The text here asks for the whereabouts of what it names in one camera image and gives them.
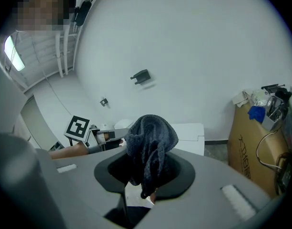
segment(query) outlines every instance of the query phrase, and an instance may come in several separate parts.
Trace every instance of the fluorescent light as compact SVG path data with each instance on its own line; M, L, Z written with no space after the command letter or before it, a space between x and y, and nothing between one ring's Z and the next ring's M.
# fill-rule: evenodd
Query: fluorescent light
M11 61L11 55L12 55L12 58L13 58L12 65L17 69L17 71L21 71L25 68L25 65L23 64L21 58L19 57L18 52L15 49L10 36L5 41L4 52L6 53L10 61Z

